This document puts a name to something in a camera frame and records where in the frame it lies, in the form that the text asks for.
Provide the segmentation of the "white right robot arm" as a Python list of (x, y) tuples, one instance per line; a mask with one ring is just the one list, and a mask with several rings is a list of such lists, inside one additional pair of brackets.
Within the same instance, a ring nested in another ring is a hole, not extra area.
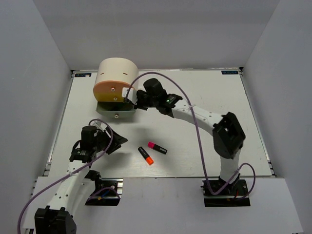
[(143, 84), (145, 90), (136, 92), (136, 108), (156, 108), (161, 114), (184, 120), (201, 128), (213, 137), (214, 150), (220, 156), (219, 189), (211, 189), (213, 195), (232, 194), (238, 188), (239, 155), (246, 135), (232, 112), (215, 114), (192, 106), (186, 98), (168, 94), (156, 78)]

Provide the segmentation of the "yellow drawer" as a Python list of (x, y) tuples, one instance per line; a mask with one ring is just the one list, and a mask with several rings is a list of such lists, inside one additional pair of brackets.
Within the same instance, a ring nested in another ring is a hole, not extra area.
[(124, 102), (121, 92), (94, 93), (98, 102)]

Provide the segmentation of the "pale green bottom drawer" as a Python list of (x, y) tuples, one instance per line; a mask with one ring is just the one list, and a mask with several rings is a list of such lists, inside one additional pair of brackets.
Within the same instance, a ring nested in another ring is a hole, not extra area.
[(131, 118), (136, 110), (127, 102), (97, 102), (96, 112), (106, 118)]

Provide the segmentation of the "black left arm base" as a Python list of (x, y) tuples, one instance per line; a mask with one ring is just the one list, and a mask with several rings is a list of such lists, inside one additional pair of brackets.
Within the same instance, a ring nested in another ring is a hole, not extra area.
[(117, 206), (123, 189), (123, 178), (100, 178), (86, 206)]

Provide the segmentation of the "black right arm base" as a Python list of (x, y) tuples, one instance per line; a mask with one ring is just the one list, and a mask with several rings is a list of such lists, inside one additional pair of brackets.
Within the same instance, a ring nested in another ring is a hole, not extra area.
[(239, 179), (234, 186), (228, 185), (218, 195), (213, 195), (207, 186), (206, 180), (202, 181), (204, 206), (208, 207), (250, 207), (247, 183), (244, 179)]

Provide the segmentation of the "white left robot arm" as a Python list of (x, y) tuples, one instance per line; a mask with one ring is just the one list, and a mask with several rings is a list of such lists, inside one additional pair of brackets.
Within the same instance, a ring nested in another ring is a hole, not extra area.
[(99, 152), (111, 154), (128, 140), (106, 127), (85, 126), (81, 139), (71, 151), (67, 178), (63, 180), (45, 208), (37, 209), (34, 220), (38, 234), (75, 234), (77, 225), (74, 213), (85, 204), (91, 194), (97, 195), (103, 189), (100, 172), (91, 170), (91, 161)]

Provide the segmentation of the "orange top drawer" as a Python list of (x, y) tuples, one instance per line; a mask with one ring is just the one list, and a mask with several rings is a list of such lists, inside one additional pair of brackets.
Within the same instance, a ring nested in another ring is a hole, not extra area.
[(94, 94), (122, 93), (123, 88), (129, 88), (130, 84), (122, 81), (101, 81), (94, 85)]

